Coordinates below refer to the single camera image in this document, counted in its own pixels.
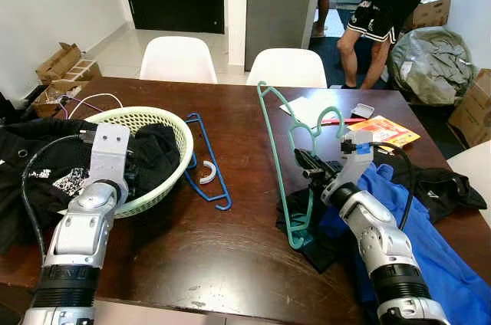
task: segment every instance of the tiled floor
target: tiled floor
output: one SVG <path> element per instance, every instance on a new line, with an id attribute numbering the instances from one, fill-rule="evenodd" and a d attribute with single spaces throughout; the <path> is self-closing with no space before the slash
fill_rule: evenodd
<path id="1" fill-rule="evenodd" d="M 190 36 L 206 42 L 212 55 L 216 76 L 220 84 L 245 84 L 247 74 L 231 72 L 228 66 L 228 45 L 226 36 L 221 34 L 157 31 L 157 30 L 128 30 L 107 43 L 105 48 L 96 56 L 103 76 L 138 78 L 143 53 L 147 44 L 159 36 Z"/>
<path id="2" fill-rule="evenodd" d="M 319 10 L 315 10 L 314 22 L 318 20 Z M 330 9 L 324 24 L 324 36 L 326 38 L 340 38 L 344 34 L 344 26 L 337 9 Z"/>
<path id="3" fill-rule="evenodd" d="M 97 325 L 274 325 L 238 317 L 201 315 L 157 308 L 117 304 L 98 300 L 95 303 Z"/>

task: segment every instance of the gray bag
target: gray bag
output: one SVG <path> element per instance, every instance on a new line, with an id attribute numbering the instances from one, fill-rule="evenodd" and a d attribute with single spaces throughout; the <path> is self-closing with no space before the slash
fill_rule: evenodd
<path id="1" fill-rule="evenodd" d="M 429 105 L 458 104 L 476 76 L 463 39 L 445 28 L 418 28 L 392 50 L 387 67 L 401 90 Z"/>

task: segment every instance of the laundry basket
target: laundry basket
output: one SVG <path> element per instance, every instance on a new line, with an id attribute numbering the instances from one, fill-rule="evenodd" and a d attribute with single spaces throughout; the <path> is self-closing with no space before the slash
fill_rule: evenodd
<path id="1" fill-rule="evenodd" d="M 177 169 L 162 184 L 147 194 L 124 203 L 116 210 L 115 218 L 126 218 L 151 208 L 162 200 L 172 189 L 179 177 L 186 170 L 193 154 L 193 135 L 186 122 L 176 114 L 152 107 L 125 107 L 108 110 L 86 119 L 92 123 L 117 123 L 128 126 L 134 135 L 141 127 L 151 123 L 162 123 L 171 126 L 176 135 L 176 144 L 180 154 Z"/>

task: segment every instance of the yellow booklet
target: yellow booklet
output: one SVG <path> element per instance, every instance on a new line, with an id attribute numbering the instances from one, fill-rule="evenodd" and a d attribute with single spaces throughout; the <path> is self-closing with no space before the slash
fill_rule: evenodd
<path id="1" fill-rule="evenodd" d="M 382 116 L 376 116 L 364 122 L 356 123 L 348 127 L 352 131 L 366 130 L 374 134 L 374 142 L 392 143 L 403 147 L 420 138 L 420 135 L 409 131 L 400 124 L 394 123 Z"/>

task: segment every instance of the black shorts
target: black shorts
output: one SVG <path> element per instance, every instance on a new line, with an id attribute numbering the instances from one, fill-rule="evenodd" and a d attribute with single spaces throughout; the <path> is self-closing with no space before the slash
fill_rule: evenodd
<path id="1" fill-rule="evenodd" d="M 396 44 L 399 33 L 394 24 L 391 8 L 382 8 L 369 0 L 363 0 L 351 16 L 348 28 L 372 40 L 383 42 L 389 39 L 391 44 Z"/>

